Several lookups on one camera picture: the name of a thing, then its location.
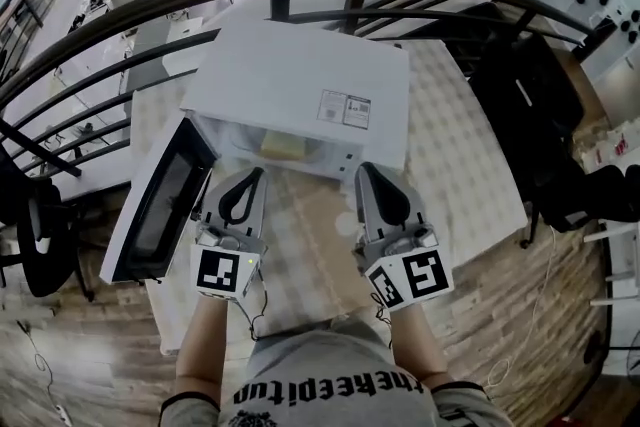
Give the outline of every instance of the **tablecloth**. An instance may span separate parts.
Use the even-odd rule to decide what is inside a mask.
[[[457,267],[526,226],[527,217],[495,134],[444,44],[400,44],[411,66],[405,175],[425,202],[445,257]],[[136,161],[178,107],[185,87],[168,82],[134,94]],[[223,156],[210,188],[250,165]],[[266,336],[371,305],[369,285],[350,254],[358,230],[351,187],[281,168],[268,171],[263,239],[269,251],[263,275],[269,304],[256,321],[257,333]],[[164,282],[147,283],[163,352],[179,348],[197,301],[188,280],[194,230],[189,222]],[[264,304],[259,280],[242,304],[249,317],[258,315]],[[239,315],[233,310],[232,316]],[[232,324],[238,326],[238,339],[246,337],[246,320],[239,317]]]

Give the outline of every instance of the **gray t-shirt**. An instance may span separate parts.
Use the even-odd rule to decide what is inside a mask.
[[[512,425],[480,386],[456,382],[429,391],[390,357],[386,347],[349,335],[293,336],[252,357],[255,377],[222,410],[204,395],[184,393],[165,402],[160,425]]]

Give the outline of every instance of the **open microwave door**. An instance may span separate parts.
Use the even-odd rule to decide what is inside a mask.
[[[216,158],[188,115],[176,112],[131,182],[100,278],[115,283],[166,275]]]

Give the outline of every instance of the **cable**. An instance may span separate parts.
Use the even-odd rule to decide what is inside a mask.
[[[550,228],[551,228],[551,233],[553,234],[553,248],[551,249],[551,254],[549,255],[549,262],[547,263],[547,273],[544,277],[544,284],[542,285],[542,290],[540,290],[540,293],[536,298],[536,302],[533,305],[533,313],[531,314],[531,324],[529,326],[529,332],[527,333],[527,337],[524,339],[524,342],[522,343],[520,348],[516,351],[515,356],[513,357],[513,361],[510,358],[503,358],[499,361],[496,361],[496,363],[491,367],[491,370],[489,370],[489,375],[487,376],[486,388],[495,388],[497,386],[500,386],[505,381],[505,379],[509,375],[509,372],[511,372],[511,369],[515,367],[516,361],[520,357],[520,354],[522,354],[522,351],[524,351],[524,349],[529,344],[529,339],[531,338],[531,334],[533,333],[533,328],[535,327],[536,322],[538,320],[536,318],[538,305],[540,304],[540,299],[542,299],[542,296],[544,295],[544,292],[547,289],[547,283],[549,283],[549,274],[551,273],[551,262],[553,262],[553,257],[556,254],[556,230],[554,230],[553,227],[551,226]],[[493,372],[499,365],[503,363],[506,364],[504,375],[498,382],[491,382],[491,377],[493,375]]]
[[[53,372],[51,371],[51,367],[49,366],[49,363],[47,363],[47,360],[44,358],[44,356],[40,354],[40,351],[36,347],[36,344],[34,343],[33,338],[31,338],[31,333],[29,332],[29,325],[27,324],[25,326],[19,320],[16,320],[16,324],[18,324],[22,332],[25,335],[27,335],[27,338],[29,338],[31,345],[33,345],[33,350],[36,352],[33,358],[36,364],[36,368],[40,370],[40,372],[46,372],[47,370],[49,371],[49,384],[47,384],[47,395],[49,397],[49,401],[51,402],[51,405],[53,406],[53,409],[56,409],[56,403],[54,402],[53,396],[51,395],[51,385],[53,384]]]
[[[258,320],[260,317],[264,317],[264,312],[267,309],[267,305],[269,304],[269,294],[267,293],[267,287],[264,284],[264,278],[262,277],[262,271],[260,269],[258,269],[258,277],[260,278],[260,281],[262,282],[262,289],[264,290],[264,305],[262,306],[262,311],[258,315],[253,317],[252,320],[250,320],[249,319],[249,315],[247,315],[247,312],[245,311],[245,309],[240,304],[240,301],[236,302],[236,304],[240,308],[240,311],[242,311],[242,313],[244,314],[245,318],[247,319],[247,322],[249,323],[249,332],[251,333],[251,339],[254,342],[257,342],[258,340],[260,340],[260,337],[256,335],[256,329],[255,329],[256,320]]]
[[[378,319],[380,322],[383,322],[384,324],[386,324],[389,327],[389,334],[391,335],[392,331],[391,331],[391,320],[386,318],[384,316],[384,303],[382,302],[382,299],[380,299],[380,296],[378,294],[376,294],[375,292],[371,293],[371,299],[373,299],[373,302],[376,303],[378,305],[378,311],[376,311],[376,319]],[[389,349],[391,349],[391,342],[392,340],[389,339]]]

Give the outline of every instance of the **white microwave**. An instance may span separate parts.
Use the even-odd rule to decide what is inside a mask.
[[[404,169],[409,57],[392,45],[278,22],[227,25],[132,181],[100,277],[166,275],[218,158],[353,180]]]

